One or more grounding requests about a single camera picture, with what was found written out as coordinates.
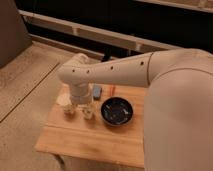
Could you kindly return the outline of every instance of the speckled floor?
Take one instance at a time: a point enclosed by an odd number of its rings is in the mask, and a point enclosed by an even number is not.
[[[60,63],[70,59],[70,52],[38,44],[59,55],[49,58]],[[53,156],[38,153],[34,145],[54,104],[61,82],[55,68],[10,114],[0,123],[1,171],[59,171]],[[143,171],[106,163],[64,157],[67,171]]]

